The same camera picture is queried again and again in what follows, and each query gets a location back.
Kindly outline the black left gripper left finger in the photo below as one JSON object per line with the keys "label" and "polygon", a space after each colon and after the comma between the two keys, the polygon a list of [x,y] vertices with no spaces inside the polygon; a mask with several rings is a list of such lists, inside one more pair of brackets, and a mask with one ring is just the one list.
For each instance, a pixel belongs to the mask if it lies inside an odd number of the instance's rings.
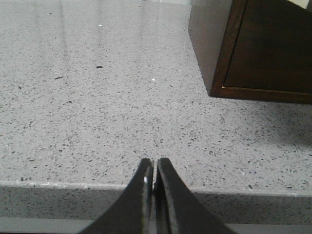
{"label": "black left gripper left finger", "polygon": [[144,158],[115,203],[81,234],[147,234],[153,191],[153,163]]}

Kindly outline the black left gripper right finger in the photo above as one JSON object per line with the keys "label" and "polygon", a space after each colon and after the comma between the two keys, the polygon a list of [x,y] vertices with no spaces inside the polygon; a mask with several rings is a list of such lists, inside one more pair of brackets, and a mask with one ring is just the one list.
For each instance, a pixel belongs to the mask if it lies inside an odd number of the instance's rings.
{"label": "black left gripper right finger", "polygon": [[155,184],[156,230],[158,234],[229,234],[183,183],[171,161],[157,162]]}

